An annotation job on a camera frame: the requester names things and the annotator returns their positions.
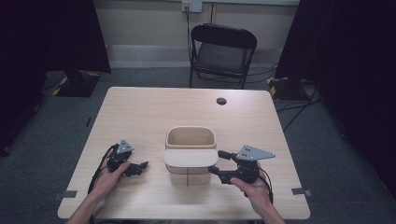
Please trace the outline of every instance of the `gray carpet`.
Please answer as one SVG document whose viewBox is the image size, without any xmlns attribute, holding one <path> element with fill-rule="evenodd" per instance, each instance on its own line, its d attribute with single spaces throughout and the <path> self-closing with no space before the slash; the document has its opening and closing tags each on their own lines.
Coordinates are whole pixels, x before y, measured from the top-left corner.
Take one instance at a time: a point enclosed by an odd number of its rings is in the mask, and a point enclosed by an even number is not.
<svg viewBox="0 0 396 224">
<path fill-rule="evenodd" d="M 189 68 L 120 68 L 101 77 L 91 98 L 54 97 L 53 89 L 44 91 L 40 109 L 11 144 L 11 155 L 0 159 L 0 223 L 64 223 L 57 217 L 60 201 L 53 195 L 67 188 L 108 88 L 187 88 L 188 73 Z M 47 85 L 61 75 L 50 73 Z M 246 89 L 268 90 L 265 82 L 255 81 L 269 75 L 248 77 L 253 83 Z M 195 77 L 193 87 L 238 89 L 238 84 Z M 306 85 L 308 94 L 313 89 Z M 275 104 L 277 109 L 300 105 Z M 279 112 L 282 126 L 298 111 Z M 311 218 L 288 223 L 396 223 L 396 202 L 366 159 L 343 138 L 325 104 L 308 106 L 285 135 L 302 185 L 313 193 L 307 197 Z"/>
</svg>

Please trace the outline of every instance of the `hand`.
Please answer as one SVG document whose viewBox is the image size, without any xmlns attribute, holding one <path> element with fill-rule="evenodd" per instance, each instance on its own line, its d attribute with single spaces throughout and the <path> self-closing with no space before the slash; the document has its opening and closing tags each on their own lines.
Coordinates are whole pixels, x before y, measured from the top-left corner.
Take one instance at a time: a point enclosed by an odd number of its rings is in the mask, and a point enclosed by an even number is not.
<svg viewBox="0 0 396 224">
<path fill-rule="evenodd" d="M 107 168 L 108 158 L 111 156 L 112 150 L 110 150 L 106 155 L 106 160 L 102 164 L 102 171 L 99 173 L 99 176 L 96 180 L 95 185 L 93 186 L 91 194 L 96 195 L 98 197 L 99 202 L 102 201 L 107 194 L 114 189 L 116 184 L 120 181 L 120 178 L 123 177 L 123 172 L 128 169 L 129 163 L 126 161 L 120 167 L 111 173 Z"/>
<path fill-rule="evenodd" d="M 263 171 L 260 171 L 260 176 L 265 179 Z M 268 188 L 262 180 L 257 178 L 256 182 L 248 184 L 239 178 L 233 177 L 230 182 L 247 194 L 253 210 L 262 217 L 265 223 L 285 223 L 271 204 Z"/>
</svg>

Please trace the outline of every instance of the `white lid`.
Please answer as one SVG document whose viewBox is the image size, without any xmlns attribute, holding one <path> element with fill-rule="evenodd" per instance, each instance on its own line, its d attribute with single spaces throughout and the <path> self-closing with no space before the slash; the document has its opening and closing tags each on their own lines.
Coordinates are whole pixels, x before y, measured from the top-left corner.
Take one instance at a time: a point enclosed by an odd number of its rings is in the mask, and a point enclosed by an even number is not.
<svg viewBox="0 0 396 224">
<path fill-rule="evenodd" d="M 215 149 L 167 149 L 163 159 L 173 167 L 206 167 L 216 164 L 219 155 Z"/>
</svg>

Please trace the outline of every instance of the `chair backrest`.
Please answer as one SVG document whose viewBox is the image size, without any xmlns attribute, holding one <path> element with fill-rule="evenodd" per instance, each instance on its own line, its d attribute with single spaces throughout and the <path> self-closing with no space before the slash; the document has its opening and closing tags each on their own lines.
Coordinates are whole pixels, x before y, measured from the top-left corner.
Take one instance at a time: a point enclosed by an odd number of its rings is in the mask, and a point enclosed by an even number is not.
<svg viewBox="0 0 396 224">
<path fill-rule="evenodd" d="M 240 49 L 255 49 L 257 39 L 251 32 L 230 26 L 204 23 L 191 30 L 191 40 Z"/>
</svg>

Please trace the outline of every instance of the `chair seat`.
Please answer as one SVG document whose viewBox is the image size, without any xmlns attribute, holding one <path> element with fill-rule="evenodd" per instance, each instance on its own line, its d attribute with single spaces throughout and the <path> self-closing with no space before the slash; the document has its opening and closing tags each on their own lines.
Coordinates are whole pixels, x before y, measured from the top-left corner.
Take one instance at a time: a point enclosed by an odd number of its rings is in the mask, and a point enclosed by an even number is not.
<svg viewBox="0 0 396 224">
<path fill-rule="evenodd" d="M 203 43 L 195 67 L 244 74 L 247 50 Z"/>
</svg>

